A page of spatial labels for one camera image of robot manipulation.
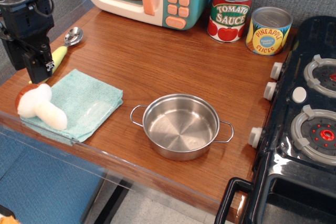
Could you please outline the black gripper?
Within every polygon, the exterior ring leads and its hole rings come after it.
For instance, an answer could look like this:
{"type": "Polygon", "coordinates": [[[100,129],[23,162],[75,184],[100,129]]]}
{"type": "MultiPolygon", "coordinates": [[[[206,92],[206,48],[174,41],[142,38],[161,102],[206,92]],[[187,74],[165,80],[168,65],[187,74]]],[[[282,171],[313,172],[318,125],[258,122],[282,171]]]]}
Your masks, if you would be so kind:
{"type": "Polygon", "coordinates": [[[33,84],[53,75],[47,36],[54,26],[53,11],[53,0],[1,0],[5,50],[16,70],[26,67],[33,84]]]}

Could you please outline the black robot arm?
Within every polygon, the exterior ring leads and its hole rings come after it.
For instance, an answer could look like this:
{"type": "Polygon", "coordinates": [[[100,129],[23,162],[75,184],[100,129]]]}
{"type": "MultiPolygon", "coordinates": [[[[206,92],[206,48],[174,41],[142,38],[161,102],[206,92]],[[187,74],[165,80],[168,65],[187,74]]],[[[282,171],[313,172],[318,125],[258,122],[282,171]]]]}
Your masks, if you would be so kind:
{"type": "Polygon", "coordinates": [[[53,75],[53,12],[53,0],[1,0],[1,41],[14,68],[26,69],[34,84],[53,75]]]}

